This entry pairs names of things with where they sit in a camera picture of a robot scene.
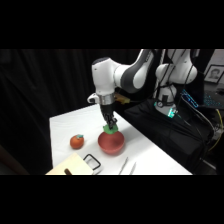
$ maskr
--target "orange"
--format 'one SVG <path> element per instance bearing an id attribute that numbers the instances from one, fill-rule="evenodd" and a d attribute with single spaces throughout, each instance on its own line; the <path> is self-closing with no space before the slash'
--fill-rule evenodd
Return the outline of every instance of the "orange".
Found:
<path id="1" fill-rule="evenodd" d="M 70 145 L 73 149 L 80 149 L 84 144 L 84 138 L 82 135 L 76 135 L 71 138 Z"/>

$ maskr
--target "white tablecloth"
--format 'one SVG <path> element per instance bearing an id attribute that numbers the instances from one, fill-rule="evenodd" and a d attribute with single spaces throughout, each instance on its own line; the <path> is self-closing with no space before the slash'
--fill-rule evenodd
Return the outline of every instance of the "white tablecloth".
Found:
<path id="1" fill-rule="evenodd" d="M 98 137 L 106 124 L 99 105 L 51 118 L 54 167 L 76 152 L 82 158 L 87 154 L 96 157 L 102 164 L 100 175 L 118 175 L 127 157 L 129 161 L 122 175 L 130 174 L 135 162 L 137 165 L 134 175 L 191 175 L 117 113 L 115 117 L 118 120 L 119 131 L 125 137 L 125 147 L 116 156 L 105 154 L 98 145 Z M 70 147 L 71 137 L 77 134 L 83 134 L 85 139 L 85 144 L 80 150 Z"/>

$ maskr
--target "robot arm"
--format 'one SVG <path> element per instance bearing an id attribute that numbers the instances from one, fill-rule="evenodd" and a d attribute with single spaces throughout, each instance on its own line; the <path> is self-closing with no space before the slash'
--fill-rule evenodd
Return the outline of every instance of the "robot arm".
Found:
<path id="1" fill-rule="evenodd" d="M 100 104 L 103 117 L 110 129 L 117 122 L 113 116 L 115 88 L 120 87 L 128 93 L 141 90 L 155 54 L 156 50 L 142 49 L 132 65 L 121 65 L 110 58 L 101 58 L 93 62 L 92 74 L 96 93 L 88 98 L 88 102 Z"/>
<path id="2" fill-rule="evenodd" d="M 190 51 L 190 49 L 169 49 L 168 57 L 172 59 L 173 64 L 160 65 L 156 71 L 161 89 L 155 108 L 171 118 L 176 113 L 174 98 L 177 92 L 172 83 L 189 84 L 197 76 L 197 69 L 191 62 Z M 115 88 L 120 87 L 128 93 L 141 90 L 156 53 L 157 51 L 153 49 L 142 49 L 132 65 L 121 65 L 110 58 L 93 62 L 92 74 L 96 93 L 88 98 L 88 102 L 100 104 L 103 117 L 110 129 L 113 129 L 117 122 L 113 116 Z"/>
<path id="3" fill-rule="evenodd" d="M 173 64 L 160 65 L 156 71 L 161 88 L 155 108 L 170 118 L 177 112 L 174 104 L 177 90 L 173 83 L 189 84 L 197 76 L 197 69 L 191 62 L 190 53 L 191 49 L 169 49 L 168 57 L 172 59 Z"/>

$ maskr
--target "black background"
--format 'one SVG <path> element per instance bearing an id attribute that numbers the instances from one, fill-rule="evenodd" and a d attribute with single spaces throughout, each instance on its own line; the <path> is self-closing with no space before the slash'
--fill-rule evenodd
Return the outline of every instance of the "black background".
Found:
<path id="1" fill-rule="evenodd" d="M 204 71 L 214 49 L 201 51 L 197 67 Z M 122 64 L 135 62 L 140 49 L 1 49 L 0 144 L 30 174 L 52 169 L 49 118 L 86 106 L 95 92 L 91 64 L 110 57 Z M 147 98 L 156 77 L 132 100 Z"/>

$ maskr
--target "table surface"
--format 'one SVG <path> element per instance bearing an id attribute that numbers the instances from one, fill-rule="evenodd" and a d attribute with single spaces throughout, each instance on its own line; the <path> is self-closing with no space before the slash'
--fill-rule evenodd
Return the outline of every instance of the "table surface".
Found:
<path id="1" fill-rule="evenodd" d="M 117 113 L 115 117 L 119 131 L 125 137 L 125 146 L 114 156 L 105 154 L 98 145 L 98 137 L 105 126 L 99 105 L 50 118 L 53 166 L 76 152 L 83 159 L 91 154 L 99 160 L 101 168 L 95 171 L 99 175 L 118 175 L 127 157 L 129 160 L 122 175 L 129 175 L 135 163 L 133 175 L 191 175 Z M 85 139 L 80 150 L 70 147 L 71 137 L 77 134 L 83 134 Z"/>

